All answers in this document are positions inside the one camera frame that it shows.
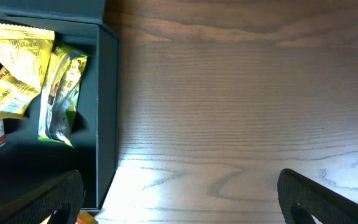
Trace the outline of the yellow snack packet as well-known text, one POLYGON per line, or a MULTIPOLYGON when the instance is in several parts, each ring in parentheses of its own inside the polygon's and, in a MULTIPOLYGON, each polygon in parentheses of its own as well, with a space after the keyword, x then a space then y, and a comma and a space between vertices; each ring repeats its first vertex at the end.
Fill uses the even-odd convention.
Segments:
POLYGON ((0 119, 22 119, 40 94, 55 32, 0 23, 0 119))

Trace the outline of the green yellow snack bar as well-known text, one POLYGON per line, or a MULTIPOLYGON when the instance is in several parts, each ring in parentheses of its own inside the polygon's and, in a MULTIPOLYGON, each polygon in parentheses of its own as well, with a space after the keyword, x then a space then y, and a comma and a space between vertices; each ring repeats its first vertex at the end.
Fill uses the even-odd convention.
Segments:
POLYGON ((80 82, 88 55, 63 42, 57 42, 50 56, 40 94, 38 140, 72 146, 80 82))

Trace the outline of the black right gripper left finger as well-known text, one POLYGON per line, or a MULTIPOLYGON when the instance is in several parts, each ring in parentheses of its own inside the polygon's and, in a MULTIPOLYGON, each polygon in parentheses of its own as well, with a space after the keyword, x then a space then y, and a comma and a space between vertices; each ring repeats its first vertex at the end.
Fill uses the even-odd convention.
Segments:
POLYGON ((85 187, 78 170, 0 178, 0 223, 75 223, 85 187))

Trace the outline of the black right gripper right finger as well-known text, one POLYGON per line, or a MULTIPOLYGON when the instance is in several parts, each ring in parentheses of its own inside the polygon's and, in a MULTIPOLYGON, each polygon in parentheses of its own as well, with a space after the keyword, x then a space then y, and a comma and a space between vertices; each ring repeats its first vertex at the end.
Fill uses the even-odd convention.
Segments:
POLYGON ((286 223, 358 223, 357 203, 294 170, 281 171, 277 192, 286 223))

